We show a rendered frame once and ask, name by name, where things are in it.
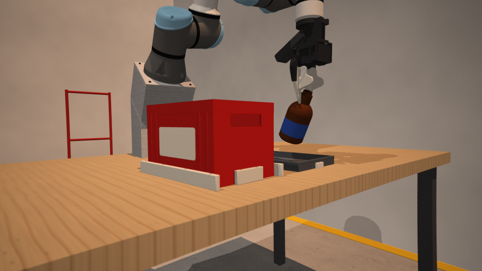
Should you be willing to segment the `brown bottle with blue label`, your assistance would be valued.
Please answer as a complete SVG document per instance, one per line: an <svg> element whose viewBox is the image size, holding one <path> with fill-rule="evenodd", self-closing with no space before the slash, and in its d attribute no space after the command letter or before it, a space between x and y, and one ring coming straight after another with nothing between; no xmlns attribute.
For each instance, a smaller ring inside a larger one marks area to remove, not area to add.
<svg viewBox="0 0 482 271"><path fill-rule="evenodd" d="M302 143L313 114L310 106L312 91L303 90L301 95L301 104L295 101L288 107L279 131L279 136L282 140L296 145Z"/></svg>

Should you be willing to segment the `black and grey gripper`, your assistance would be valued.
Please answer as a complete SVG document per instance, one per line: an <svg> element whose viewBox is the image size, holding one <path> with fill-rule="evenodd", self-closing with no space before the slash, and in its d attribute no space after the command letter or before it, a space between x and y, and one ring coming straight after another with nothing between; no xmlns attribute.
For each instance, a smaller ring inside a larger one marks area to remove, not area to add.
<svg viewBox="0 0 482 271"><path fill-rule="evenodd" d="M326 25L329 25L329 19L323 17L304 18L296 22L296 29L303 30L305 35L294 45L290 61L291 81L299 104L301 89L313 91L324 84L324 79L317 75L316 65L332 63L332 43L325 40Z"/></svg>

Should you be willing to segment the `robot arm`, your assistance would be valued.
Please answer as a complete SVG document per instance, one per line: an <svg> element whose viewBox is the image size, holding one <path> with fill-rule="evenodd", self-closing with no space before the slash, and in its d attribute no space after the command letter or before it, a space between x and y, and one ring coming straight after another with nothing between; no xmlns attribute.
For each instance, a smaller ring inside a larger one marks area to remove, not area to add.
<svg viewBox="0 0 482 271"><path fill-rule="evenodd" d="M296 6L296 22L323 17L324 0L234 0L245 6L259 7L263 13L275 13ZM224 26L217 9L218 0L194 0L188 10L163 6L155 18L152 49L143 72L158 82L181 84L186 78L186 49L210 49L223 38ZM280 63L291 60L292 49L305 37L300 30L279 52Z"/></svg>

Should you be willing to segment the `red plastic crate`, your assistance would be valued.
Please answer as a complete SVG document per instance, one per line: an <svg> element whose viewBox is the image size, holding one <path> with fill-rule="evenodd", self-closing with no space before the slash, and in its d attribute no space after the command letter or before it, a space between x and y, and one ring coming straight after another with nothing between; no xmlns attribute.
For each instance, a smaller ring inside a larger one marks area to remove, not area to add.
<svg viewBox="0 0 482 271"><path fill-rule="evenodd" d="M274 176L274 103L208 99L147 105L148 161L220 175Z"/></svg>

